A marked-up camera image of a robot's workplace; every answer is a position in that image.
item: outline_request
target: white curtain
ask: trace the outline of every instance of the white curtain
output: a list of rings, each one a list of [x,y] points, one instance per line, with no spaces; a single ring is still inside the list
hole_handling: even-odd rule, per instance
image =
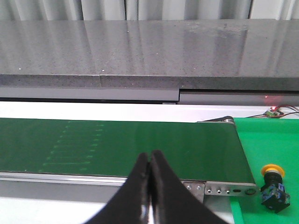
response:
[[[0,20],[299,19],[299,0],[0,0]]]

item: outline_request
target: green conveyor belt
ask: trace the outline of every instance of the green conveyor belt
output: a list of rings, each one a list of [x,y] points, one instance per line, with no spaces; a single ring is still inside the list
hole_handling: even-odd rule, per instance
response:
[[[127,176],[160,149],[181,179],[254,183],[225,123],[0,119],[0,170]]]

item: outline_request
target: stone surface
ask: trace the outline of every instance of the stone surface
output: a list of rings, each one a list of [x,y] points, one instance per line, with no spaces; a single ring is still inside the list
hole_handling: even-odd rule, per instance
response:
[[[299,90],[298,20],[1,21],[0,52],[1,86]]]

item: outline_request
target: yellow button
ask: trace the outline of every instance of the yellow button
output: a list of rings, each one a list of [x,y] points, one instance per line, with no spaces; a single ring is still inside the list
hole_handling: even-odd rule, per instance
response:
[[[284,169],[282,169],[282,167],[280,167],[279,165],[276,165],[276,164],[268,164],[266,166],[264,166],[261,170],[261,174],[263,176],[265,176],[265,173],[268,172],[268,171],[278,171],[282,177],[285,177],[285,171]]]

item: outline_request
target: metal bracket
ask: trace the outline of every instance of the metal bracket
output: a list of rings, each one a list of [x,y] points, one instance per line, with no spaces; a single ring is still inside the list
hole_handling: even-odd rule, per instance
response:
[[[204,182],[183,182],[184,186],[201,202],[204,202],[205,188]]]

